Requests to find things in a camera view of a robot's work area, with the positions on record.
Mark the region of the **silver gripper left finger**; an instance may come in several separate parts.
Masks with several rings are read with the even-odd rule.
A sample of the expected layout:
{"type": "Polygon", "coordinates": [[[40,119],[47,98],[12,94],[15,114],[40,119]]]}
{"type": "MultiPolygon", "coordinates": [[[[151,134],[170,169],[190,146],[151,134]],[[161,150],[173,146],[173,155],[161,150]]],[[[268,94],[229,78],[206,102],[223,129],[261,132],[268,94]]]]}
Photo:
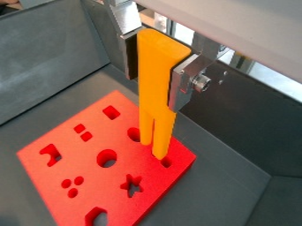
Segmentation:
{"type": "Polygon", "coordinates": [[[117,31],[126,77],[135,79],[138,77],[137,33],[143,29],[137,3],[133,0],[105,0],[105,6],[117,31]]]}

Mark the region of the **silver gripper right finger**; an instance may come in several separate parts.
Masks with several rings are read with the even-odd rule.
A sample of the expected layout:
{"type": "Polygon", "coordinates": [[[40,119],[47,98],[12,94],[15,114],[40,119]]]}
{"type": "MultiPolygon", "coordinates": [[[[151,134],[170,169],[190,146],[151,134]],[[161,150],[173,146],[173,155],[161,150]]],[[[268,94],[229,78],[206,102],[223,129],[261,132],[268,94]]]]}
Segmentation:
{"type": "Polygon", "coordinates": [[[193,53],[171,70],[167,106],[178,112],[190,102],[195,91],[205,92],[211,79],[206,68],[230,51],[230,48],[199,33],[194,33],[193,53]]]}

